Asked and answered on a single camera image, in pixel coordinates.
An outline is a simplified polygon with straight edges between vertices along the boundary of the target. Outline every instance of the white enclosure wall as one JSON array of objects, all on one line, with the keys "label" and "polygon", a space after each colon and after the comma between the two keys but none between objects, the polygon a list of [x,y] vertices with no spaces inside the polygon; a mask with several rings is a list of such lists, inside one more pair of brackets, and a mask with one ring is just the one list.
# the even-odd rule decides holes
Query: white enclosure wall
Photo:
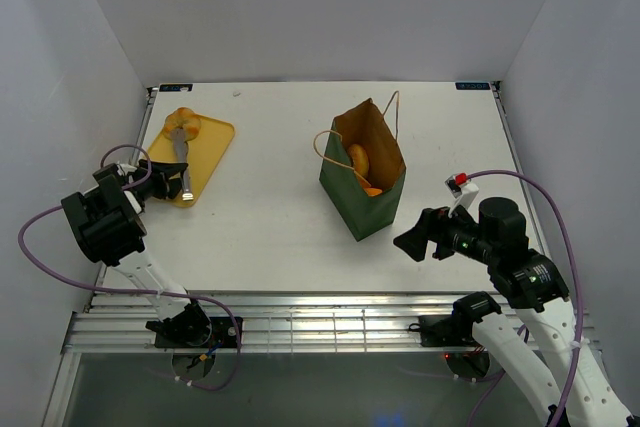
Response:
[{"label": "white enclosure wall", "polygon": [[[2,215],[0,425],[40,425],[72,309],[86,292],[38,272],[17,232],[34,214],[92,185],[101,154],[133,141],[144,89],[96,0],[0,0]],[[47,263],[92,282],[61,213],[28,244]]]},{"label": "white enclosure wall", "polygon": [[[547,0],[504,81],[523,168],[560,204],[604,360],[636,413],[639,25],[640,0]],[[536,205],[566,266],[553,214]]]},{"label": "white enclosure wall", "polygon": [[98,0],[146,86],[501,79],[544,0]]}]

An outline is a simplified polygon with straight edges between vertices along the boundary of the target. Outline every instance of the paper bag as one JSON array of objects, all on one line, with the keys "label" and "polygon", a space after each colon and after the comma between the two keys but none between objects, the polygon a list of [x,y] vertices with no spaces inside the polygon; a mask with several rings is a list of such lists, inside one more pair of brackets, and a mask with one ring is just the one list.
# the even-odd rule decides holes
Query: paper bag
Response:
[{"label": "paper bag", "polygon": [[[384,114],[396,98],[396,137],[389,130]],[[349,227],[360,241],[393,223],[402,195],[406,167],[398,146],[398,108],[400,93],[394,92],[384,113],[371,99],[333,119],[320,170],[320,183]],[[360,144],[369,157],[367,181],[382,193],[370,197],[362,187],[363,179],[351,166],[347,149]]]}]

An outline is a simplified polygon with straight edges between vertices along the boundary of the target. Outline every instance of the white tabletop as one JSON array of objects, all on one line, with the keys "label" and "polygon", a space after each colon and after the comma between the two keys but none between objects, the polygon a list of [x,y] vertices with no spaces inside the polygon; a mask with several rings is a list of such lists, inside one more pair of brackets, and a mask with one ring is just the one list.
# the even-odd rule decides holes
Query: white tabletop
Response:
[{"label": "white tabletop", "polygon": [[[356,242],[318,181],[314,135],[334,116],[371,97],[384,108],[401,92],[399,144],[407,165],[393,225]],[[252,292],[493,291],[486,268],[456,255],[413,262],[393,246],[425,207],[451,203],[453,173],[514,169],[491,91],[457,91],[453,83],[317,82],[195,84],[158,93],[143,145],[164,118],[187,106],[232,123],[236,136],[198,203],[180,209],[149,202],[142,220],[147,248],[188,290]],[[388,116],[393,130],[393,116]],[[324,151],[326,139],[321,141]],[[519,182],[478,180],[479,200],[505,196],[527,216]],[[130,287],[108,271],[109,287]]]}]

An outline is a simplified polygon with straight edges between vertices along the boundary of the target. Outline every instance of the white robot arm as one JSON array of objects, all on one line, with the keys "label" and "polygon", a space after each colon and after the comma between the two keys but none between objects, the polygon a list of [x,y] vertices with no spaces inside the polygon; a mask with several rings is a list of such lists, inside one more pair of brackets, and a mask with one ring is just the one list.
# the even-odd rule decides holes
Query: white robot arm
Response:
[{"label": "white robot arm", "polygon": [[[187,164],[153,162],[152,166],[147,180],[123,190],[130,177],[140,180],[146,169],[110,164],[93,174],[97,187],[66,197],[62,207],[80,249],[89,260],[104,262],[138,289],[186,294],[144,245],[146,230],[139,214],[149,197],[173,198],[179,193],[181,182],[175,176]],[[211,321],[197,301],[161,295],[148,299],[159,319],[147,322],[149,330],[178,345],[200,347],[210,341]]]},{"label": "white robot arm", "polygon": [[[517,205],[499,197],[480,203],[479,221],[467,209],[478,188],[464,174],[446,181],[454,194],[452,207],[425,209],[415,227],[394,244],[415,261],[426,256],[428,241],[437,244],[433,255],[443,260],[461,253],[488,266],[496,290],[515,309],[538,343],[546,365],[516,335],[498,304],[486,292],[476,292],[454,304],[442,321],[460,339],[483,345],[502,365],[548,425],[568,377],[575,335],[575,317],[569,290],[550,259],[528,248],[526,221]],[[586,342],[580,346],[575,380],[562,427],[631,427],[638,418],[622,404],[609,385]]]}]

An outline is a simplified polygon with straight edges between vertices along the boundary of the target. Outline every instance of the yellow tray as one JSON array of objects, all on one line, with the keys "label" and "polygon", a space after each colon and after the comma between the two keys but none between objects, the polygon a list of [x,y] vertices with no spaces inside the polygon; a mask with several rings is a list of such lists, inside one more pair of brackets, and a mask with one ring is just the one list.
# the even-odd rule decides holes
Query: yellow tray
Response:
[{"label": "yellow tray", "polygon": [[[198,115],[198,117],[201,120],[200,133],[195,139],[189,141],[189,153],[187,154],[193,200],[185,202],[178,194],[174,200],[167,201],[176,207],[193,207],[198,201],[236,133],[233,125],[227,122],[203,115]],[[173,150],[173,143],[163,136],[162,132],[155,138],[148,152],[151,160],[156,162],[178,161]]]}]

